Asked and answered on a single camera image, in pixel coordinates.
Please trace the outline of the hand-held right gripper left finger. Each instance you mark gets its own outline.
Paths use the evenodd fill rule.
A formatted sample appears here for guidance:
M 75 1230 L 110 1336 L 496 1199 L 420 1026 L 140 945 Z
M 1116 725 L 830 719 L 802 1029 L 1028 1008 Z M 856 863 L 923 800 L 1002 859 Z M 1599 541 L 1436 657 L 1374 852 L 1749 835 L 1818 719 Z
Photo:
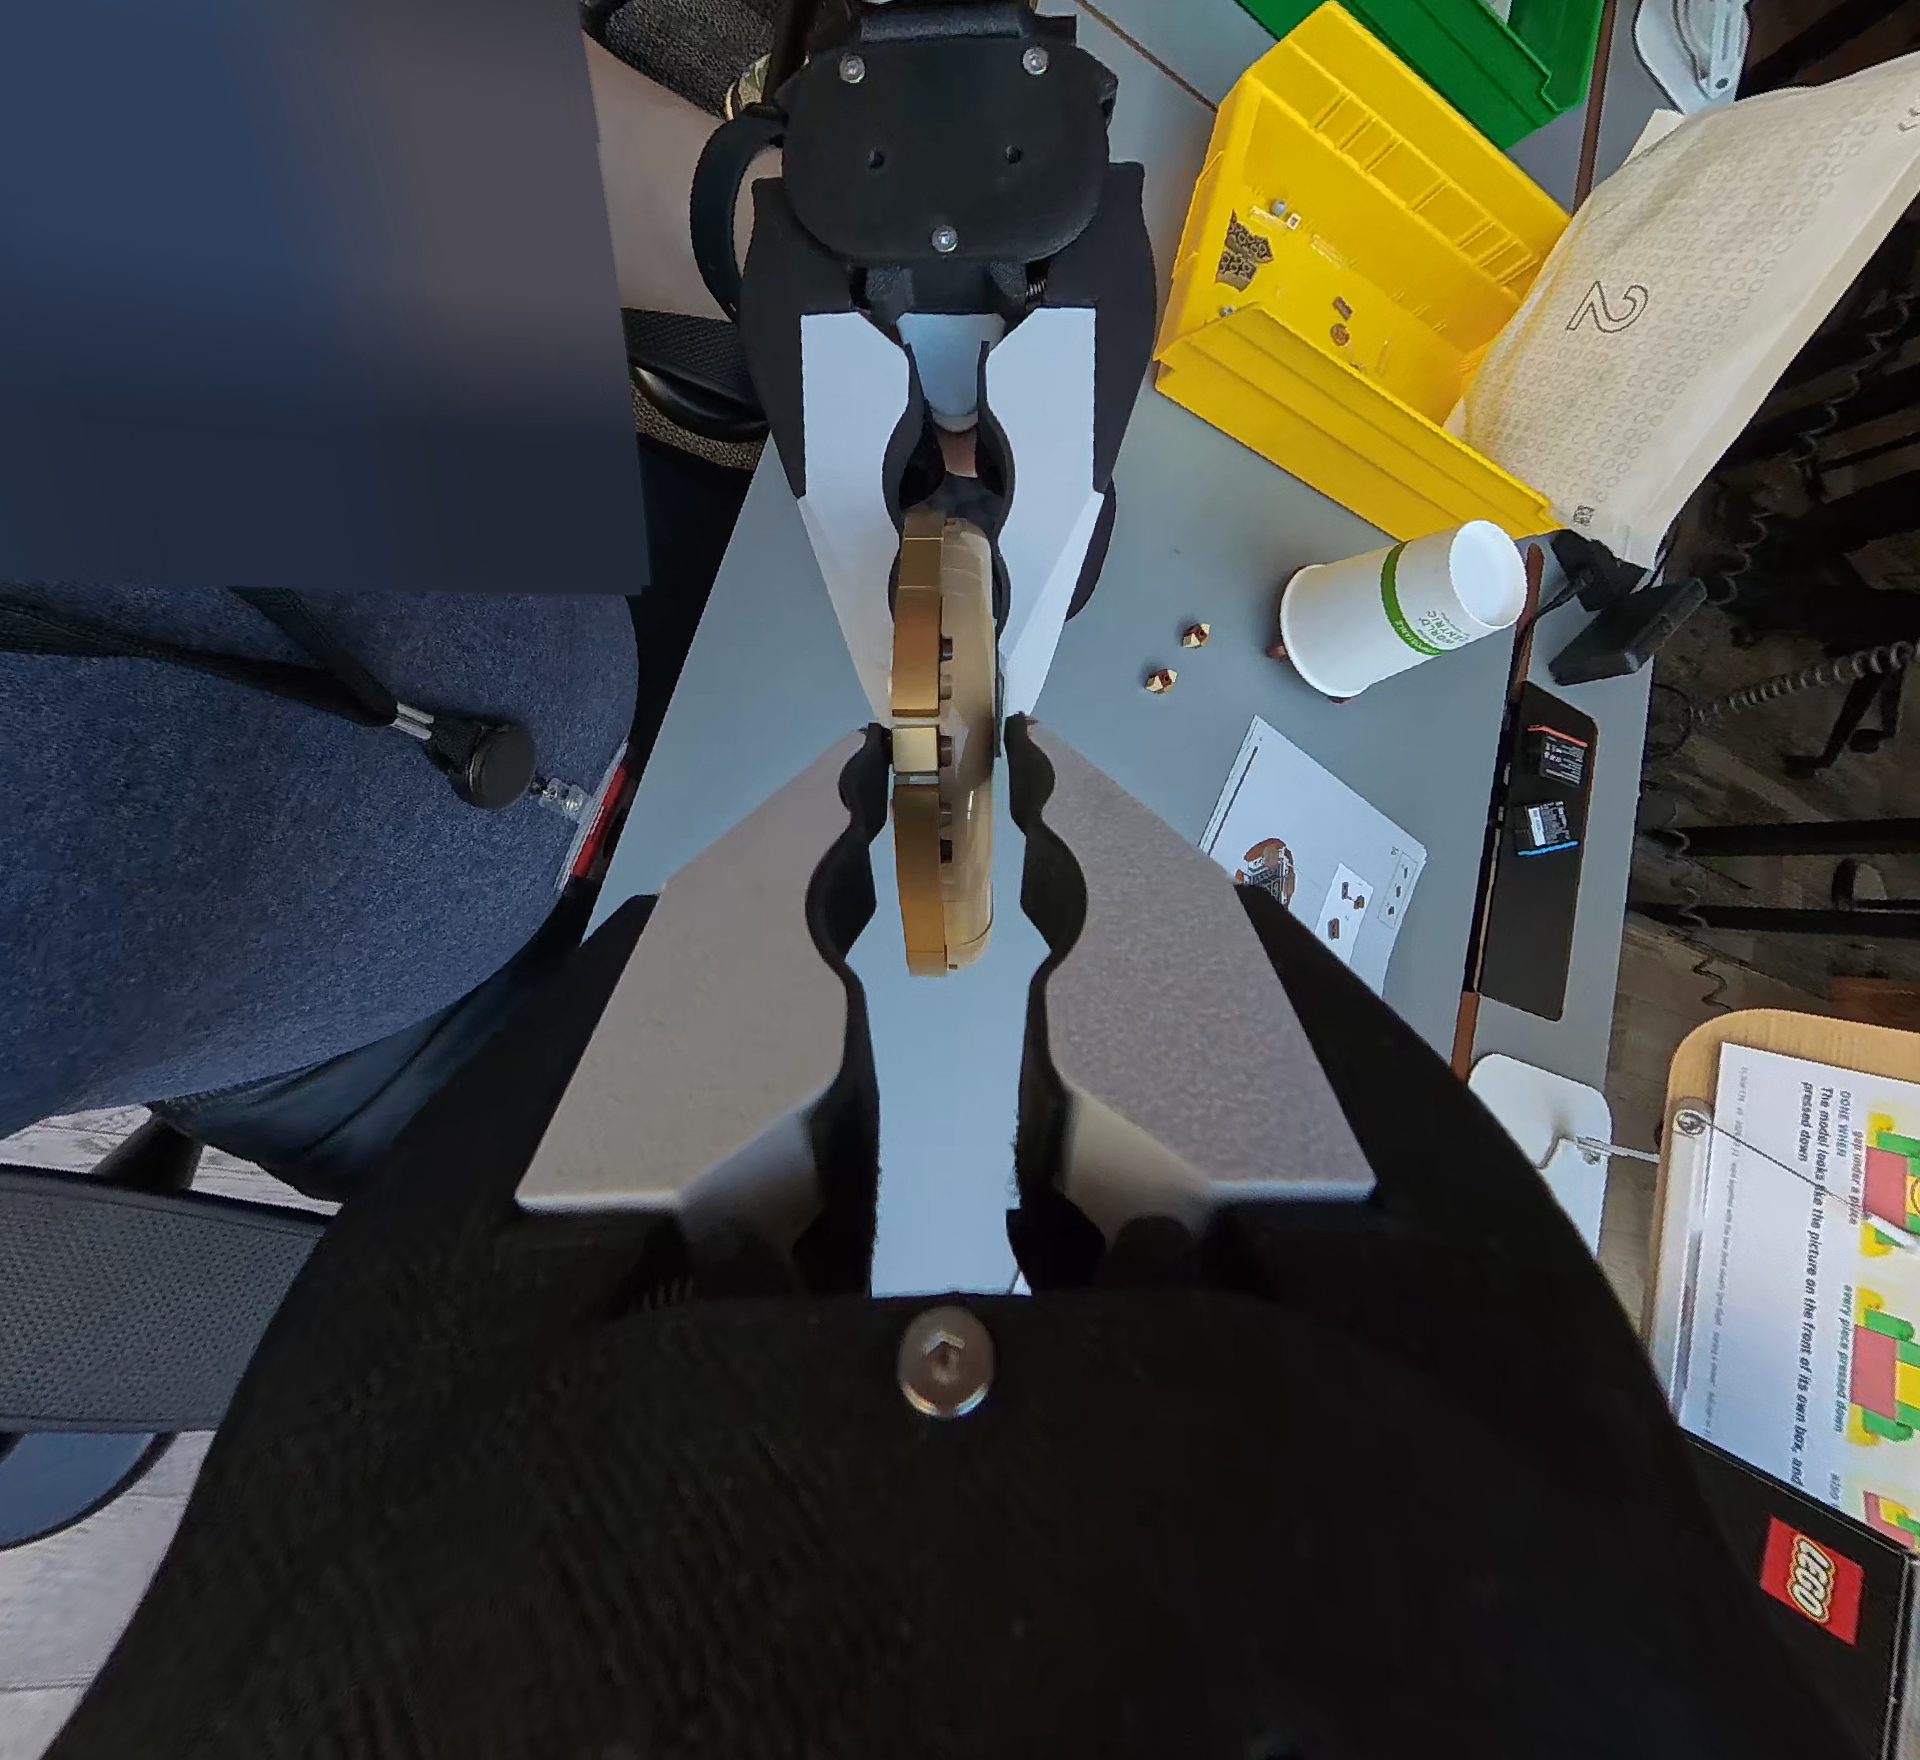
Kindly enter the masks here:
M 880 1097 L 850 948 L 892 737 L 868 725 L 668 880 L 522 1174 L 534 1216 L 735 1228 L 813 1292 L 871 1286 Z

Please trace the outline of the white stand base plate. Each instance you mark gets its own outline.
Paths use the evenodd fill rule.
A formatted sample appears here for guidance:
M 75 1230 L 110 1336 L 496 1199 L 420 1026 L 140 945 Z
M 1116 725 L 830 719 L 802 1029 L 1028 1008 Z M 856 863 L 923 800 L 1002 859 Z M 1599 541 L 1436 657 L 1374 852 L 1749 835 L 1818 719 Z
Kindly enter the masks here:
M 1475 1062 L 1468 1088 L 1500 1122 L 1598 1256 L 1614 1146 L 1604 1093 L 1500 1053 Z

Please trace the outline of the black desk controller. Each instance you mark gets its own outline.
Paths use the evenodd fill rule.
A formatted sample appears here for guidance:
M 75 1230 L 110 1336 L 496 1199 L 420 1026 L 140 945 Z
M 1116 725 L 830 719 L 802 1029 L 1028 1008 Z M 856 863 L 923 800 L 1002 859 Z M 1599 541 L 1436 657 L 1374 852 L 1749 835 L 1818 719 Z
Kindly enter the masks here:
M 1540 1021 L 1567 1002 L 1598 724 L 1527 681 L 1500 742 L 1486 889 L 1467 987 Z

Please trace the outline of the black desk clamp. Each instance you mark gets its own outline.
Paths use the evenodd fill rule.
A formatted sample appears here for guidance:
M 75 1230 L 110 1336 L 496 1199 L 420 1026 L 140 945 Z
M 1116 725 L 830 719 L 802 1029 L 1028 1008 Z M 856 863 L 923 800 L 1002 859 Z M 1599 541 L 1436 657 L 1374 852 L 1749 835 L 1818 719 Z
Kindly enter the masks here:
M 1705 604 L 1705 583 L 1693 577 L 1665 578 L 1637 569 L 1599 541 L 1572 528 L 1548 539 L 1561 589 L 1544 600 L 1535 621 L 1577 603 L 1589 620 L 1548 657 L 1548 675 L 1558 687 L 1630 678 L 1650 666 L 1663 646 Z

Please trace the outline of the round gold lego model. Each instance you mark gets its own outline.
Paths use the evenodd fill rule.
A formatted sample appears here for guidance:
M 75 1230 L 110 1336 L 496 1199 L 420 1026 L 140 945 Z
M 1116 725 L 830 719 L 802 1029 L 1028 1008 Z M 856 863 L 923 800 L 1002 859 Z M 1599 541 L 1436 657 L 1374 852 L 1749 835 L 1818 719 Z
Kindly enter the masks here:
M 938 980 L 992 934 L 999 656 L 989 541 L 935 507 L 902 527 L 889 732 L 905 968 Z

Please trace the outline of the white paper cup green stripe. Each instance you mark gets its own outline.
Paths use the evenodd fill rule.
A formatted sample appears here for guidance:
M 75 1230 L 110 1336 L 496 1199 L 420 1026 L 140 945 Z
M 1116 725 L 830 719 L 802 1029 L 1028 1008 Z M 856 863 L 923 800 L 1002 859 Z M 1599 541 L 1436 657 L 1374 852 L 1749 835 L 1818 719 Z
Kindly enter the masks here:
M 1354 699 L 1507 631 L 1527 591 L 1521 547 L 1467 522 L 1300 569 L 1279 600 L 1279 656 L 1313 691 Z

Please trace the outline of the black badge reel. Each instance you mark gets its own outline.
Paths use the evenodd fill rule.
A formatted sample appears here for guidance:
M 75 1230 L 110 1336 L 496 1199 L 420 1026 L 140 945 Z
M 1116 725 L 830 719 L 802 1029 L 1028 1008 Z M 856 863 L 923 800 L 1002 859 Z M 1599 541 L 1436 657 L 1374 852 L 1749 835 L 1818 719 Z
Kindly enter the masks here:
M 437 715 L 423 748 L 457 799 L 481 812 L 520 804 L 539 772 L 539 744 L 516 722 Z

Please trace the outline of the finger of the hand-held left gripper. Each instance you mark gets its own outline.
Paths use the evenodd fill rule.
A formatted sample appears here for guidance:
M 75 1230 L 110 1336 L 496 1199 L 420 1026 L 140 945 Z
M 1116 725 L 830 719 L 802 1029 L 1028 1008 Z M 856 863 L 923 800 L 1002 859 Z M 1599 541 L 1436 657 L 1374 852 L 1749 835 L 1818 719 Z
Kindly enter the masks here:
M 802 527 L 878 724 L 892 719 L 904 460 L 922 438 L 923 396 L 910 349 L 861 313 L 800 321 Z
M 978 360 L 975 423 L 1006 458 L 997 553 L 1006 573 L 1000 711 L 1030 713 L 1061 643 L 1100 513 L 1095 310 L 1042 307 Z

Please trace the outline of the lego instruction booklet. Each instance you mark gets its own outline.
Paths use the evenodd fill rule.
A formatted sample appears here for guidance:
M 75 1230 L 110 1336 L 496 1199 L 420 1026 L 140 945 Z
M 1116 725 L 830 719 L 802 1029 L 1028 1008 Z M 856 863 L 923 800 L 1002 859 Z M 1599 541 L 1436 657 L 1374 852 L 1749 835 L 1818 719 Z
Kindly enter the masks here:
M 1428 849 L 1267 719 L 1251 719 L 1197 847 L 1384 992 Z

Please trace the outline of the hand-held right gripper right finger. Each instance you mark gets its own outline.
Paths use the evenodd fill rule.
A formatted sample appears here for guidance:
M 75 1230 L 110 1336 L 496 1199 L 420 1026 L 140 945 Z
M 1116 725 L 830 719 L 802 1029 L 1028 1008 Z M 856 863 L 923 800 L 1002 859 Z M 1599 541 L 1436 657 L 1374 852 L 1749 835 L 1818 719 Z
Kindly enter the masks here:
M 1033 1292 L 1085 1286 L 1144 1225 L 1376 1192 L 1237 885 L 1027 715 L 1006 722 L 1021 911 L 1042 941 L 1021 1042 L 1008 1238 Z

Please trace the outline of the yellow plastic bin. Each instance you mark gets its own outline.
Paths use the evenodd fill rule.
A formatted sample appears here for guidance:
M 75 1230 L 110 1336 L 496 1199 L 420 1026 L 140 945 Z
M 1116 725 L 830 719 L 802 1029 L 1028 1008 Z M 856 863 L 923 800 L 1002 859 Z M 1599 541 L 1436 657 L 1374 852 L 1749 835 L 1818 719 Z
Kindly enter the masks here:
M 1548 500 L 1448 422 L 1568 223 L 1326 0 L 1215 110 L 1157 392 L 1394 539 L 1547 534 Z

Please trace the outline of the white plastic stand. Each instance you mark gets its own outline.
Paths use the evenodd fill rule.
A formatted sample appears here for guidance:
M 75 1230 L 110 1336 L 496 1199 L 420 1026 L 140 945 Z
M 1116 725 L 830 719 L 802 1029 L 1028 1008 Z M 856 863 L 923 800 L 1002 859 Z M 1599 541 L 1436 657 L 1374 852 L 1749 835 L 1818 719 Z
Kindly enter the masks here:
M 1751 0 L 1642 0 L 1637 54 L 1673 112 L 1691 116 L 1736 99 Z

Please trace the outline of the black wristband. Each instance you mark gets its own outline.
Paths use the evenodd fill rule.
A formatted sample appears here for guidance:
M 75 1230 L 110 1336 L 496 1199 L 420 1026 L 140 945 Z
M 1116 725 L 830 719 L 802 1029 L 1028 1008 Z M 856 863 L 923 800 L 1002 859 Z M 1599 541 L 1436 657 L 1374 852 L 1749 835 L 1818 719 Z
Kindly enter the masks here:
M 733 321 L 640 309 L 618 321 L 631 384 L 668 422 L 718 443 L 766 438 Z

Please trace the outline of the person's left forearm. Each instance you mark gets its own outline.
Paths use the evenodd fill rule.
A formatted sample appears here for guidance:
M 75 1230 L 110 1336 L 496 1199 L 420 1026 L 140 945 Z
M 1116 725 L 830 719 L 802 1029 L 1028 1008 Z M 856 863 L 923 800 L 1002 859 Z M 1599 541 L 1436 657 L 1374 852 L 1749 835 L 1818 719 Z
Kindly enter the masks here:
M 585 39 L 623 309 L 722 318 L 692 247 L 694 173 L 718 120 Z

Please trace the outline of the black lego box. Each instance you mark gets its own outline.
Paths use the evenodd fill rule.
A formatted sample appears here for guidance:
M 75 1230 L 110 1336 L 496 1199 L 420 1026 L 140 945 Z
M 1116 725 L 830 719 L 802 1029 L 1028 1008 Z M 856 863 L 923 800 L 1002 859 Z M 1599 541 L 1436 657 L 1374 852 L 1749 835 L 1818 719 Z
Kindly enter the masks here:
M 1845 1734 L 1845 1757 L 1917 1755 L 1916 1508 L 1830 1508 L 1696 1435 L 1691 1470 L 1770 1624 Z

